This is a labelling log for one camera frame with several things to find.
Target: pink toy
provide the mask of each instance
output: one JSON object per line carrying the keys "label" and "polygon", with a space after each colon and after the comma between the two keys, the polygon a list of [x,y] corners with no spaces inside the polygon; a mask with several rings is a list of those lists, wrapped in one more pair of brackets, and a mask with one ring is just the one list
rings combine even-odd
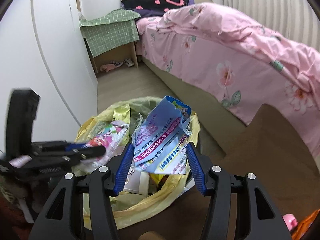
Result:
{"label": "pink toy", "polygon": [[296,217],[292,214],[286,214],[282,218],[289,231],[292,231],[298,225]]}

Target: metal screw cap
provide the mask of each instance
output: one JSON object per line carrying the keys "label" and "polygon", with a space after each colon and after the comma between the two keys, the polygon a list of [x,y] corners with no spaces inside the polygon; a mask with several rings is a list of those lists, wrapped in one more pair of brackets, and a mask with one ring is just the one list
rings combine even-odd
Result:
{"label": "metal screw cap", "polygon": [[107,166],[101,166],[101,167],[99,168],[99,171],[100,171],[100,172],[106,172],[106,171],[108,171],[108,167],[107,167]]}
{"label": "metal screw cap", "polygon": [[66,175],[64,175],[65,179],[71,179],[73,177],[72,173],[67,173]]}
{"label": "metal screw cap", "polygon": [[215,172],[220,172],[221,171],[221,167],[220,166],[213,166],[212,170]]}
{"label": "metal screw cap", "polygon": [[256,175],[254,173],[248,173],[248,178],[249,179],[255,179]]}

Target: orange object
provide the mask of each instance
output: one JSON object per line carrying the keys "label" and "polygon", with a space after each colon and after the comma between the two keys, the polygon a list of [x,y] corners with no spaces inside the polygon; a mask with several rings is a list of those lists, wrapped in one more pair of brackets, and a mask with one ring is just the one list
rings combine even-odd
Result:
{"label": "orange object", "polygon": [[295,232],[292,234],[292,240],[299,240],[305,232],[309,229],[312,222],[316,219],[320,209],[314,211],[310,216],[306,217],[303,221],[301,221]]}
{"label": "orange object", "polygon": [[106,64],[106,65],[102,65],[102,66],[100,67],[100,71],[101,71],[101,72],[108,72],[108,71],[110,71],[110,70],[115,69],[116,67],[117,67],[117,66],[114,65],[114,64]]}

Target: flower print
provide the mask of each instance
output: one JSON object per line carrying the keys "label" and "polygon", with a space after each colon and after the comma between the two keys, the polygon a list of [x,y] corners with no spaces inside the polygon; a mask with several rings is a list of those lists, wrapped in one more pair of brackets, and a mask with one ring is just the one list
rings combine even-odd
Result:
{"label": "flower print", "polygon": [[167,71],[168,73],[169,73],[170,70],[172,69],[172,65],[173,65],[173,61],[170,60],[170,65],[167,65],[167,69],[166,69],[166,71]]}
{"label": "flower print", "polygon": [[257,49],[254,46],[248,46],[246,49],[250,55],[254,55],[257,52]]}
{"label": "flower print", "polygon": [[229,61],[217,65],[217,74],[219,77],[218,83],[221,87],[230,86],[235,81],[234,73],[231,70],[231,63]]}
{"label": "flower print", "polygon": [[156,41],[156,37],[155,37],[155,35],[154,35],[153,33],[151,33],[151,39],[150,39],[150,41],[151,41],[151,45],[153,46],[154,41]]}
{"label": "flower print", "polygon": [[190,43],[188,41],[185,41],[183,43],[183,47],[185,48],[186,53],[189,54],[189,52],[190,52]]}
{"label": "flower print", "polygon": [[300,111],[302,114],[307,111],[307,107],[313,106],[311,96],[289,81],[285,83],[285,94],[293,109]]}

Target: plastic wrapper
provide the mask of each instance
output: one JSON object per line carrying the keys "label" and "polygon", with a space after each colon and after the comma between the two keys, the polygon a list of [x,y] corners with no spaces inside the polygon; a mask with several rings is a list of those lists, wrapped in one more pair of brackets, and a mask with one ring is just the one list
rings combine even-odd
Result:
{"label": "plastic wrapper", "polygon": [[102,157],[82,160],[77,166],[78,169],[92,173],[100,166],[106,165],[113,156],[120,155],[129,141],[130,106],[123,104],[113,111],[112,121],[98,122],[92,133],[96,135],[83,147],[93,147],[102,145],[106,152]]}
{"label": "plastic wrapper", "polygon": [[186,144],[191,108],[166,96],[135,131],[136,170],[154,174],[186,174]]}

